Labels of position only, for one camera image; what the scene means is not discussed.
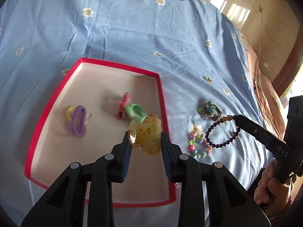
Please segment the person's right hand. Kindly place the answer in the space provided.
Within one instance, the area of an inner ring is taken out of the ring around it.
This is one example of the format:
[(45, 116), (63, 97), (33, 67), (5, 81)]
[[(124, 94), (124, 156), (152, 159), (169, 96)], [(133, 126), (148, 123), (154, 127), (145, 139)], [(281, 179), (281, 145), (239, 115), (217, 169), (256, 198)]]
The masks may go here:
[(291, 195), (291, 179), (281, 183), (274, 176), (275, 163), (272, 160), (261, 175), (261, 180), (254, 193), (254, 200), (258, 205), (267, 205), (265, 214), (273, 218), (282, 212), (288, 205)]

